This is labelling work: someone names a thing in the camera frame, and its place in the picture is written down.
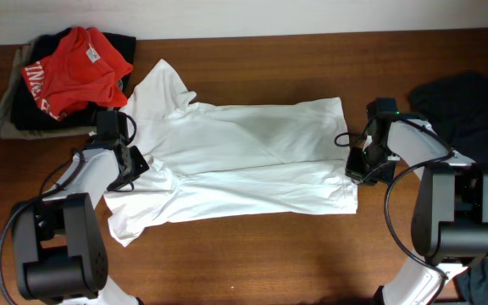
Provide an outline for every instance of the white backdrop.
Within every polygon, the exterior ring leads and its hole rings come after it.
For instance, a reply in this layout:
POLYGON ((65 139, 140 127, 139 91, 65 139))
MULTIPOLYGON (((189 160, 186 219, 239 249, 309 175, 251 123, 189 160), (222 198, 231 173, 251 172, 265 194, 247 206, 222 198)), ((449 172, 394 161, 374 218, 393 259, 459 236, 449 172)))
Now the white backdrop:
POLYGON ((488 0, 0 0, 0 44, 70 25, 139 39, 488 27, 488 0))

